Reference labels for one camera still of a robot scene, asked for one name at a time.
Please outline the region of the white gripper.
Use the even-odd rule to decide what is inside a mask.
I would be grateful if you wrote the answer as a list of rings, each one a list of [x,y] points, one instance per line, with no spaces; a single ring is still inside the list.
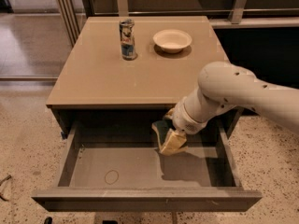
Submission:
[[[197,122],[189,116],[185,109],[184,101],[179,101],[174,108],[168,110],[164,118],[171,119],[173,126],[177,129],[177,131],[169,129],[159,134],[158,145],[160,153],[165,156],[186,151],[186,134],[197,134],[207,125],[207,122]]]

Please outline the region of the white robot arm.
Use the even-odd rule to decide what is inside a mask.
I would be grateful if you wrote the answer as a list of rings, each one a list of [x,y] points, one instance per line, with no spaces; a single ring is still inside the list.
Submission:
[[[240,106],[299,133],[299,90],[258,79],[250,70],[226,62],[205,65],[198,86],[160,121],[152,124],[159,151],[165,156],[186,150],[189,134]]]

